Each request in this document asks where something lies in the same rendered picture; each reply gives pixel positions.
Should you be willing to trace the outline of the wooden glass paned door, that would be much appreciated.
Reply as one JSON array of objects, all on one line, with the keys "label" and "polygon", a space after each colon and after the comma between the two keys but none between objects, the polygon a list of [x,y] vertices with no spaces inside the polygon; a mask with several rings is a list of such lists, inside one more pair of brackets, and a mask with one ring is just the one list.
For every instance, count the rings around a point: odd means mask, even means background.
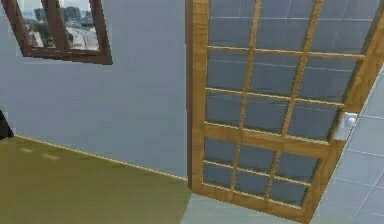
[{"label": "wooden glass paned door", "polygon": [[384,0],[191,0],[196,194],[309,224],[384,62]]}]

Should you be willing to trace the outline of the silver round door knob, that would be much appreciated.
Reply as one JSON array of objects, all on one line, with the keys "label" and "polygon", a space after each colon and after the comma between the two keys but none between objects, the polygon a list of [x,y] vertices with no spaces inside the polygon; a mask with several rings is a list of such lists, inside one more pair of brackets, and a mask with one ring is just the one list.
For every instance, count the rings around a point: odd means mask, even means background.
[{"label": "silver round door knob", "polygon": [[337,126],[334,139],[346,141],[357,122],[357,117],[358,115],[356,113],[345,112]]}]

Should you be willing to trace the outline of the brown framed window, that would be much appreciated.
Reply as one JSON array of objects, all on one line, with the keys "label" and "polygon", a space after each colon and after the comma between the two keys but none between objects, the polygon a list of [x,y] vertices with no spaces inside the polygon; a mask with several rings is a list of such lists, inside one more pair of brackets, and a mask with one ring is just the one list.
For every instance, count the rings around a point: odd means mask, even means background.
[{"label": "brown framed window", "polygon": [[1,0],[24,57],[111,65],[103,0]]}]

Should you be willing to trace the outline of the black object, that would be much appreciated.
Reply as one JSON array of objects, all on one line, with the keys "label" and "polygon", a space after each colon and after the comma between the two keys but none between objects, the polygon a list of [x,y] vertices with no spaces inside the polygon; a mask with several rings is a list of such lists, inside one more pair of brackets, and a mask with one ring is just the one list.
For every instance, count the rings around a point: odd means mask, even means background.
[{"label": "black object", "polygon": [[0,110],[0,140],[13,137],[14,133],[6,120],[5,115]]}]

